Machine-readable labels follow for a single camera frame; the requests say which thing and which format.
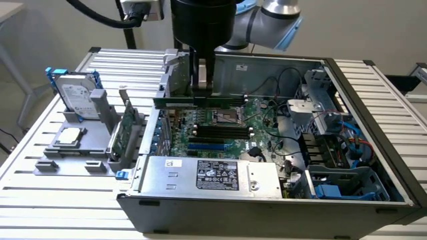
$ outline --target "motherboard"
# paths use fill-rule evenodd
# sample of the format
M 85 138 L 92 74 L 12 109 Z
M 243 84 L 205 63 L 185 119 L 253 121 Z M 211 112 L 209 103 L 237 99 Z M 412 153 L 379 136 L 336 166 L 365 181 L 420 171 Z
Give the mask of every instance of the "motherboard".
M 229 109 L 175 110 L 171 117 L 171 156 L 220 158 L 276 162 L 272 146 L 279 139 L 277 116 L 268 111 L 277 103 L 263 98 L 243 98 L 240 106 Z M 257 147 L 265 159 L 248 151 Z

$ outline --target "label sticker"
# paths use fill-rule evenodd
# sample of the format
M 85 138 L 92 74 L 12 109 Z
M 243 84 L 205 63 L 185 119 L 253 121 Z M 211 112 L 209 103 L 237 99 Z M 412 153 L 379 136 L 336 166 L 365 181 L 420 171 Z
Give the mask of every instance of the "label sticker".
M 237 162 L 199 160 L 196 171 L 197 189 L 239 191 Z
M 168 168 L 180 168 L 183 166 L 183 160 L 180 159 L 167 159 L 164 166 Z
M 247 71 L 247 70 L 248 70 L 248 65 L 236 65 L 236 66 L 235 66 L 235 69 L 236 69 L 237 71 Z
M 84 86 L 63 84 L 61 89 L 75 113 L 84 119 L 99 119 L 99 113 L 91 100 L 91 93 Z

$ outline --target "table leg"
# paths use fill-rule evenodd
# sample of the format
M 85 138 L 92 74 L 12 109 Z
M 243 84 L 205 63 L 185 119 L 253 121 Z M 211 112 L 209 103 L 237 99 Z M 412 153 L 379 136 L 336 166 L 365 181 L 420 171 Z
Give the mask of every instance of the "table leg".
M 24 94 L 25 94 L 25 99 L 21 105 L 21 109 L 20 109 L 20 113 L 18 113 L 18 117 L 16 120 L 16 124 L 17 126 L 24 129 L 24 120 L 26 117 L 26 114 L 39 98 L 39 96 L 41 95 L 41 93 L 49 88 L 49 84 L 45 84 L 34 89 L 32 89 L 32 86 L 29 85 L 29 83 L 25 81 L 14 63 L 13 60 L 6 52 L 6 49 L 4 48 L 4 46 L 0 43 L 0 60 L 2 61 L 6 70 L 9 71 L 20 89 L 22 90 Z

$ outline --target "motherboard chip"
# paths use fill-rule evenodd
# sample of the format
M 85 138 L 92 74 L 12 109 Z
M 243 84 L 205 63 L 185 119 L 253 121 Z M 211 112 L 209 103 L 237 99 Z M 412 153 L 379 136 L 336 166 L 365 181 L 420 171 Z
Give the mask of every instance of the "motherboard chip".
M 216 110 L 213 117 L 216 118 L 217 123 L 236 124 L 239 122 L 237 111 L 235 109 L 219 109 Z

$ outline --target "aluminum extrusion table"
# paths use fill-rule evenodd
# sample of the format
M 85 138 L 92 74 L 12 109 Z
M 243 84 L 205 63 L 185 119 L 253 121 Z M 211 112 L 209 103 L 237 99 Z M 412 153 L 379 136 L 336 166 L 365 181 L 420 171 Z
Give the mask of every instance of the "aluminum extrusion table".
M 124 106 L 116 89 L 127 86 L 133 106 L 149 115 L 164 73 L 164 54 L 163 51 L 100 49 L 84 58 L 76 70 L 100 72 L 108 101 L 119 113 Z M 427 190 L 427 136 L 420 123 L 424 118 L 376 67 L 363 61 L 336 60 L 336 63 Z M 113 177 L 33 175 L 34 163 L 65 120 L 59 113 L 63 110 L 64 104 L 56 96 L 0 168 L 0 239 L 231 239 L 141 234 L 135 231 L 113 194 L 113 189 L 127 188 L 127 182 L 117 182 Z M 425 239 L 427 217 L 407 226 L 385 226 L 363 238 Z

